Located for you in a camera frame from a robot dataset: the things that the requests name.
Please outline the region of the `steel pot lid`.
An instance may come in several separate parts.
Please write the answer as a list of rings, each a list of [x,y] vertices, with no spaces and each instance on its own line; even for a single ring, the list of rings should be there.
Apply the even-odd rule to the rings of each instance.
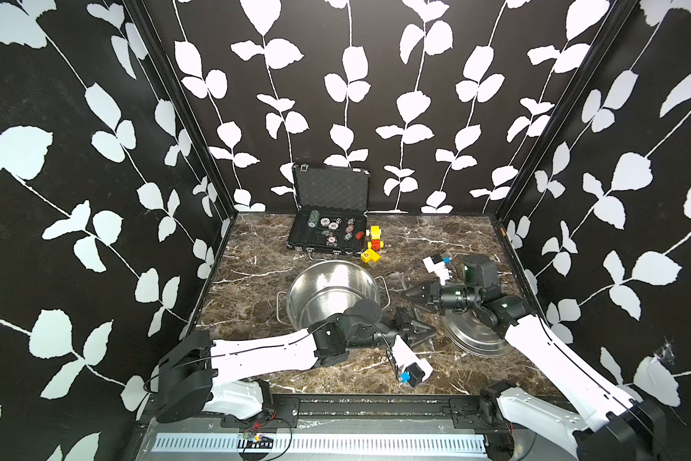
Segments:
[[[491,328],[482,324],[472,312],[447,310],[442,318],[445,332],[463,351],[478,357],[505,357],[514,348]]]

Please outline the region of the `stainless steel pot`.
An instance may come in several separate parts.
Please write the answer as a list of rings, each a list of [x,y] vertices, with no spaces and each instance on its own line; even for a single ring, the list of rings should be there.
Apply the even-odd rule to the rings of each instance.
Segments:
[[[376,302],[382,310],[388,308],[391,297],[386,280],[353,262],[323,260],[302,271],[288,290],[276,294],[276,319],[301,330],[345,312],[362,299]]]

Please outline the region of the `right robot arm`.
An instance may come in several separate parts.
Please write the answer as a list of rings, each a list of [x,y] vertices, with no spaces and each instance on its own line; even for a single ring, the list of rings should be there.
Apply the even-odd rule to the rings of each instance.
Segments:
[[[442,317],[445,331],[463,350],[480,357],[522,353],[563,394],[566,410],[511,384],[485,390],[482,414],[541,435],[576,460],[663,460],[666,416],[652,403],[612,384],[574,353],[538,311],[503,293],[495,263],[467,255],[464,278],[450,283],[445,259],[424,259],[433,280],[404,293],[418,308]]]

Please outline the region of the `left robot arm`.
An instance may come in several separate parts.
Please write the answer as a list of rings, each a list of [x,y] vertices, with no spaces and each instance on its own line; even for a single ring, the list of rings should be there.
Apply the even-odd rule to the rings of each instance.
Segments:
[[[158,370],[144,384],[151,393],[157,422],[184,421],[203,412],[252,421],[274,414],[269,384],[261,376],[283,371],[310,371],[346,362],[354,349],[384,347],[400,384],[417,387],[432,366],[414,347],[437,330],[408,309],[382,318],[372,300],[360,300],[307,328],[256,340],[214,340],[197,330],[159,360]]]

